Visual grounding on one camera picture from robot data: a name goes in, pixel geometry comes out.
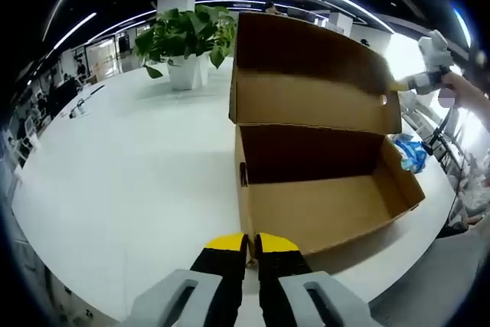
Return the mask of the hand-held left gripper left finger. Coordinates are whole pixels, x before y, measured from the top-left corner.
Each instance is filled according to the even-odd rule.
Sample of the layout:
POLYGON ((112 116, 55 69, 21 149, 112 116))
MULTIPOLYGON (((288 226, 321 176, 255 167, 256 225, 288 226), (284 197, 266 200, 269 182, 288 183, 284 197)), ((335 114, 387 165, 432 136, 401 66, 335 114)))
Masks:
POLYGON ((138 296, 129 326, 233 326, 242 301, 248 236, 208 242, 191 268, 174 270, 138 296))

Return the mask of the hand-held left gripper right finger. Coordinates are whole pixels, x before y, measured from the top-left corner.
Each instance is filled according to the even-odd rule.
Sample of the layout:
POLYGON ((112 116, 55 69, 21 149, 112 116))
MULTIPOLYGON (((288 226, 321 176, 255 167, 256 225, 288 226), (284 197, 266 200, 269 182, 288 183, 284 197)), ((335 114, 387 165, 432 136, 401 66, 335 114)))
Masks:
POLYGON ((325 271, 312 271, 291 240, 259 233, 255 258, 267 326, 371 325, 367 303, 325 271))

